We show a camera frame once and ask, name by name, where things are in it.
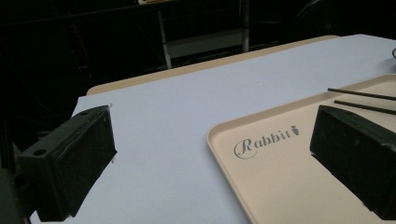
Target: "white paper sheet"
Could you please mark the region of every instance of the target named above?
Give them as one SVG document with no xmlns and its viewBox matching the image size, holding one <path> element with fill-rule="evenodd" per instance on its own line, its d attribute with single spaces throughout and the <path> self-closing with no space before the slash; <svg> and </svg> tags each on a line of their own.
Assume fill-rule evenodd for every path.
<svg viewBox="0 0 396 224">
<path fill-rule="evenodd" d="M 309 95 L 396 73 L 395 40 L 339 37 L 81 97 L 111 105 L 119 152 L 65 223 L 247 223 L 206 145 L 208 130 Z M 33 223 L 39 223 L 36 215 Z"/>
</svg>

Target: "black block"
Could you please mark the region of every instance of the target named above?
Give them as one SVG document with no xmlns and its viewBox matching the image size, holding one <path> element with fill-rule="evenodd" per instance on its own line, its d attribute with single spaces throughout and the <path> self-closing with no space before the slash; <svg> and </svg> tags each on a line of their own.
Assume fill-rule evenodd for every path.
<svg viewBox="0 0 396 224">
<path fill-rule="evenodd" d="M 368 209 L 382 219 L 396 219 L 396 133 L 321 105 L 310 150 Z"/>
<path fill-rule="evenodd" d="M 80 112 L 25 150 L 19 163 L 35 185 L 40 219 L 74 217 L 116 153 L 108 106 Z"/>
</svg>

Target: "pair of chopsticks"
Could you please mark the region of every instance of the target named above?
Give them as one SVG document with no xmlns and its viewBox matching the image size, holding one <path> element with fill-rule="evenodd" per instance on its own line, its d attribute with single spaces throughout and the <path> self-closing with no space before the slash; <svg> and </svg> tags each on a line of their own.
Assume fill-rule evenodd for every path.
<svg viewBox="0 0 396 224">
<path fill-rule="evenodd" d="M 376 99 L 396 101 L 396 97 L 394 97 L 394 96 L 371 94 L 371 93 L 359 92 L 359 91 L 344 91 L 344 90 L 332 89 L 332 88 L 329 88 L 328 91 L 335 91 L 335 92 L 341 92 L 341 93 L 346 93 L 346 94 L 351 94 L 351 95 L 359 95 L 359 96 L 365 96 L 365 97 L 372 97 L 372 98 L 376 98 Z M 334 103 L 339 104 L 339 105 L 348 105 L 348 106 L 353 106 L 353 107 L 357 107 L 357 108 L 361 108 L 361 109 L 372 110 L 372 111 L 385 113 L 385 114 L 396 115 L 396 110 L 384 109 L 384 108 L 370 106 L 370 105 L 359 105 L 359 104 L 354 104 L 354 103 L 345 102 L 345 101 L 338 101 L 338 100 L 335 100 Z"/>
</svg>

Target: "screw hole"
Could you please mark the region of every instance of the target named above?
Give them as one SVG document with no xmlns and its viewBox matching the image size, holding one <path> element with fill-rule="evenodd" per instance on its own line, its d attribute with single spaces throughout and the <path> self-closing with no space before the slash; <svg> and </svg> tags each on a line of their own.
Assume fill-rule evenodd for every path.
<svg viewBox="0 0 396 224">
<path fill-rule="evenodd" d="M 36 151 L 35 151 L 34 155 L 35 155 L 35 156 L 42 156 L 42 155 L 44 155 L 44 154 L 46 154 L 46 153 L 47 153 L 47 150 L 46 150 L 46 149 L 39 149 L 39 150 L 36 150 Z"/>
</svg>

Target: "tray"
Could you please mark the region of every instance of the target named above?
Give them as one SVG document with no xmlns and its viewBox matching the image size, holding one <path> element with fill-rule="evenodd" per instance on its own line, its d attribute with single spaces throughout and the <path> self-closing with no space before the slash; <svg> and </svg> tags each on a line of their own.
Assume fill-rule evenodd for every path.
<svg viewBox="0 0 396 224">
<path fill-rule="evenodd" d="M 396 96 L 396 76 L 342 88 Z M 324 92 L 213 127 L 206 140 L 252 223 L 396 223 L 369 211 L 309 150 L 319 105 L 357 113 L 396 132 L 396 117 L 333 101 L 396 109 L 396 102 Z"/>
</svg>

